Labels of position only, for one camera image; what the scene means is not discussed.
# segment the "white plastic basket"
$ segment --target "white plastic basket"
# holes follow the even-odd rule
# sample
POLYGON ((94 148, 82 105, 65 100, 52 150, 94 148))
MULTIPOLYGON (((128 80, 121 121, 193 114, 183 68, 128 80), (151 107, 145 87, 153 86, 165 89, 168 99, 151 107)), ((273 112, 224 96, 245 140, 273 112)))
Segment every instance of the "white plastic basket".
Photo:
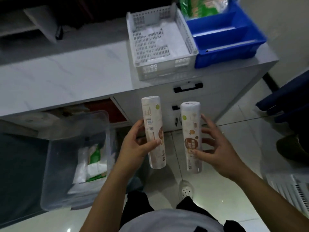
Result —
POLYGON ((175 3, 128 12, 126 19, 133 64, 140 80, 194 68, 198 50, 175 3))

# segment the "tile floor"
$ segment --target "tile floor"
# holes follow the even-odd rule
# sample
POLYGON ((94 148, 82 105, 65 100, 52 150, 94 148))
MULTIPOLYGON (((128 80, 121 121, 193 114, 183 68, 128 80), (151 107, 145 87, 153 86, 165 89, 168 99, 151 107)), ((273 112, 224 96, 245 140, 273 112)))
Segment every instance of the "tile floor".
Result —
MULTIPOLYGON (((274 128, 272 118, 255 107, 257 101, 270 93, 265 82, 259 81, 217 122, 241 159, 258 175, 261 175, 261 168, 277 170, 292 167, 275 149, 276 141, 289 131, 282 126, 274 128), (262 165, 265 155, 276 159, 278 164, 262 165)), ((154 209, 175 208, 179 202, 179 183, 183 180, 194 187, 194 202, 208 210, 219 222, 238 221, 247 232, 269 231, 240 188, 220 176, 210 165, 204 163, 200 174, 187 172, 181 131, 166 133, 164 138, 167 166, 153 171, 144 189, 154 209)), ((65 208, 52 211, 6 227, 1 232, 78 232, 89 210, 70 211, 65 208)))

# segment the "cylindrical package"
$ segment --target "cylindrical package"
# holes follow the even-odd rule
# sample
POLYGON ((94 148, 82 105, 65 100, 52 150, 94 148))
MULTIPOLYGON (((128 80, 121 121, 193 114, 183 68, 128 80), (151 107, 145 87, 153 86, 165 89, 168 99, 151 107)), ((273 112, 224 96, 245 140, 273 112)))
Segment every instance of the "cylindrical package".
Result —
POLYGON ((166 165, 166 158, 160 97, 152 96, 142 98, 141 106, 143 109, 147 141, 161 139, 161 144, 148 154, 149 164, 153 169, 161 169, 166 165))
POLYGON ((200 173, 202 161, 196 159, 189 151, 202 150, 201 104, 199 102, 185 102, 180 105, 180 110, 187 171, 200 173))

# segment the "blue tray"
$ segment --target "blue tray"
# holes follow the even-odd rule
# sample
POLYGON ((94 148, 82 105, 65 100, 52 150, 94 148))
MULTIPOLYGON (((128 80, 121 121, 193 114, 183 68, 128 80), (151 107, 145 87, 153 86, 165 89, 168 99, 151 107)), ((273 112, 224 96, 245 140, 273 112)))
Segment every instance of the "blue tray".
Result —
POLYGON ((224 13, 188 20, 187 24, 199 50, 195 68, 252 58, 266 42, 264 34, 233 0, 224 13))

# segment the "white shirt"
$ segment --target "white shirt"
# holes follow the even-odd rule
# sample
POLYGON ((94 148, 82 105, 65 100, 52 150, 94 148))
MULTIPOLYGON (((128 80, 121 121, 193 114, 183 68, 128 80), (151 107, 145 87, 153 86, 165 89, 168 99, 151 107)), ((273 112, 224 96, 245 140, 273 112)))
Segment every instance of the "white shirt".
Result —
POLYGON ((193 232, 197 226, 208 232, 224 232, 223 226, 214 219, 180 209, 145 213, 124 224, 120 232, 193 232))

